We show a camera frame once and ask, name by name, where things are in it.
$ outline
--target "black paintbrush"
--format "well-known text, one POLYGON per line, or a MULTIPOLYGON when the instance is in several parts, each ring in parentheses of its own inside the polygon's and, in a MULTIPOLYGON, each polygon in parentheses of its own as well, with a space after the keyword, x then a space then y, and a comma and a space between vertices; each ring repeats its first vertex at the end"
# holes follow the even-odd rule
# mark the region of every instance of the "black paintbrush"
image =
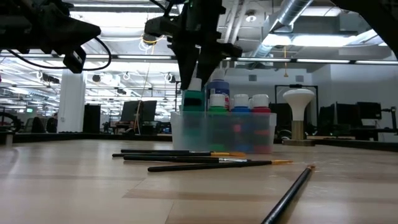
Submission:
POLYGON ((162 166, 162 167, 150 167, 149 172, 165 172, 165 171, 181 171, 181 170, 202 170, 202 169, 222 169, 232 167, 251 167, 251 166, 265 166, 271 164, 287 164, 292 161, 248 161, 248 162, 225 162, 219 164, 194 164, 194 165, 182 165, 182 166, 162 166))
POLYGON ((243 152, 189 152, 189 153, 173 153, 173 152, 160 152, 160 153, 119 153, 112 154, 112 157, 124 157, 124 156, 234 156, 244 157, 246 156, 243 152))
POLYGON ((279 200, 279 202, 275 205, 275 207, 271 210, 268 216, 261 222, 261 224, 271 224, 277 223, 280 217, 283 215, 283 212, 292 202, 294 196, 300 190, 301 186, 307 181, 312 173, 312 170, 315 169, 315 166, 310 165, 300 174, 294 184, 288 189, 286 194, 279 200))
POLYGON ((124 156, 126 161, 158 161, 158 162, 186 162, 186 163, 203 163, 217 164, 220 162, 247 162, 247 159, 225 159, 217 157, 183 157, 183 156, 124 156))
POLYGON ((147 150, 147 149, 121 149, 121 153, 190 153, 189 150, 147 150))

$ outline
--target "clear plastic container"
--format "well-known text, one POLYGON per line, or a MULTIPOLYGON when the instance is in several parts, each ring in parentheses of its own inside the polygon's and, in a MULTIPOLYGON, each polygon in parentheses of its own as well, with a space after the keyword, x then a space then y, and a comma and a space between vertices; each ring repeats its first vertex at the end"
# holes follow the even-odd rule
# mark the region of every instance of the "clear plastic container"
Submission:
POLYGON ((269 154, 276 114, 173 112, 171 123, 175 150, 269 154))

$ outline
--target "red paint bottle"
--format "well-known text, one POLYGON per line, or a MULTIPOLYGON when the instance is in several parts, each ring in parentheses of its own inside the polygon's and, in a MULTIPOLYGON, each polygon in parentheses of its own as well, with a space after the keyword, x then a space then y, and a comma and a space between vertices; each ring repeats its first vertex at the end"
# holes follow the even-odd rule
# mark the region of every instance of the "red paint bottle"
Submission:
POLYGON ((267 94, 258 94, 253 96, 252 113, 271 113, 269 109, 269 98, 267 94))
POLYGON ((273 141, 274 138, 270 136, 269 119, 271 115, 271 109, 269 109, 269 97, 266 94, 258 94, 253 96, 252 100, 254 118, 254 152, 260 154, 271 153, 272 142, 264 143, 264 139, 273 141))

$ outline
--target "green paint bottle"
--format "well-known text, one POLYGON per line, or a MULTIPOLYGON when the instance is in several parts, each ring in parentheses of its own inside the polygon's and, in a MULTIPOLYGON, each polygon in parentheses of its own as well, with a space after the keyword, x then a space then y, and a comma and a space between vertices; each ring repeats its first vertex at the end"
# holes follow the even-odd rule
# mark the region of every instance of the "green paint bottle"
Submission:
POLYGON ((228 113, 225 108, 225 95, 210 95, 210 107, 207 112, 207 133, 211 151, 225 152, 228 150, 225 145, 225 142, 228 142, 230 138, 228 113))
POLYGON ((205 92, 201 79, 192 78, 182 99, 183 150, 207 151, 205 132, 205 92))

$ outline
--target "table surface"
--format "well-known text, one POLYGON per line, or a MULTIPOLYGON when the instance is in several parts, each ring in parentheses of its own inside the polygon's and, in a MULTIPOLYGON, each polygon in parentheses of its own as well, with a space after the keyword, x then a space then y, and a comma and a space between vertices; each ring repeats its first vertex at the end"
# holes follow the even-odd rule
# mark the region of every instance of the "table surface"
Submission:
POLYGON ((307 164, 316 171, 281 223, 397 223, 398 154, 276 145, 291 165, 148 173, 112 159, 169 142, 62 141, 0 149, 1 223, 260 223, 307 164))

